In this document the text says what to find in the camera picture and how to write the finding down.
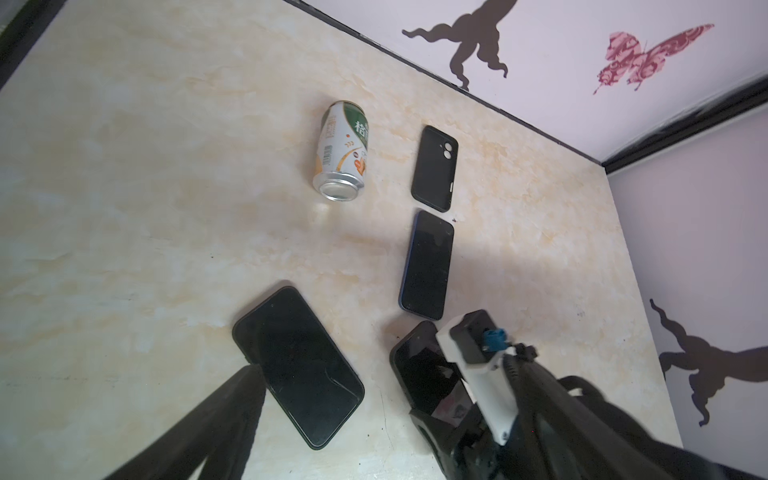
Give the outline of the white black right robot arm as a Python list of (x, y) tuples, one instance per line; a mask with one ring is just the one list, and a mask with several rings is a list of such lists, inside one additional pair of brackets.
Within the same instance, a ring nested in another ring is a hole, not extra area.
[(495, 442), (491, 422), (440, 351), (398, 353), (411, 419), (448, 479), (747, 479), (749, 473), (654, 439), (589, 381), (556, 378), (517, 344), (499, 374), (519, 411)]

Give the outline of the black phone case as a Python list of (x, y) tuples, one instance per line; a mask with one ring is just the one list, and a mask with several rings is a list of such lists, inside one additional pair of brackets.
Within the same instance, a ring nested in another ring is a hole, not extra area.
[(455, 138), (431, 125), (423, 128), (411, 185), (415, 200), (441, 213), (450, 209), (458, 152)]
[(436, 334), (434, 323), (420, 322), (393, 347), (389, 361), (412, 408), (458, 428), (474, 403)]

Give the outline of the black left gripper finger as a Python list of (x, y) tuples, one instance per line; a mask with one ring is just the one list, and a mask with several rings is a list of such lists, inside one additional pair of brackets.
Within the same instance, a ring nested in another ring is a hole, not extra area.
[(240, 479), (266, 397), (258, 365), (230, 377), (110, 479)]

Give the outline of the blue edged black smartphone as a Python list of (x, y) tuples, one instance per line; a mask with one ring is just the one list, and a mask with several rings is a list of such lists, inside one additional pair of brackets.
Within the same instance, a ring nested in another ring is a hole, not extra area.
[(454, 235), (451, 223), (424, 210), (416, 213), (399, 293), (403, 310), (432, 321), (442, 319)]

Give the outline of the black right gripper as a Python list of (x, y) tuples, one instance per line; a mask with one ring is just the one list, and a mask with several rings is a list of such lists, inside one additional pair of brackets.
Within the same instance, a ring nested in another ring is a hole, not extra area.
[(446, 479), (503, 479), (501, 447), (468, 395), (449, 395), (432, 409), (415, 403), (409, 415)]

